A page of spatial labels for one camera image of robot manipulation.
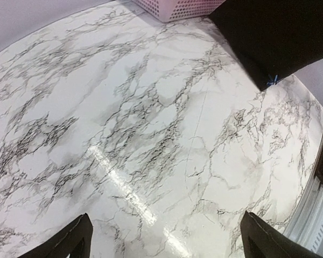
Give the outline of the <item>black t-shirt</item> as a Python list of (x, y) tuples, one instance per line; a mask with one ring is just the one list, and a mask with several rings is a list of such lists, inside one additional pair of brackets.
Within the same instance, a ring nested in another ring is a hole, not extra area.
[(209, 18), (260, 91), (323, 59), (323, 1), (225, 1)]

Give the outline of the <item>white plastic laundry basket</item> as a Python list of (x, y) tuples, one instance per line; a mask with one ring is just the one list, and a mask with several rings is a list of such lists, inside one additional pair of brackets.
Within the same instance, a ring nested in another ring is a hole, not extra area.
[(207, 16), (224, 2), (225, 0), (134, 0), (134, 3), (163, 23)]

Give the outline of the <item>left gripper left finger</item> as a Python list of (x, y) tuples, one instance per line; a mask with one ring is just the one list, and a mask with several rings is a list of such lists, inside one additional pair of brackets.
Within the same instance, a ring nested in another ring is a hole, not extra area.
[(20, 258), (29, 257), (90, 257), (93, 225), (84, 213), (41, 245)]

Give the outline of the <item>aluminium front rail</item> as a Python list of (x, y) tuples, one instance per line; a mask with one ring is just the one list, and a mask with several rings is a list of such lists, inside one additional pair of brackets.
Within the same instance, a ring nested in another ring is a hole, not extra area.
[(314, 177), (319, 150), (304, 193), (283, 233), (293, 242), (314, 253), (318, 252), (323, 241), (323, 186)]

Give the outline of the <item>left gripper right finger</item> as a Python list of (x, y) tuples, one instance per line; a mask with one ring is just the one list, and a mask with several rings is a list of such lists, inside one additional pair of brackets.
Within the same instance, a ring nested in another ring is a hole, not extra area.
[(244, 213), (240, 229), (246, 258), (319, 257), (316, 253), (279, 233), (252, 212)]

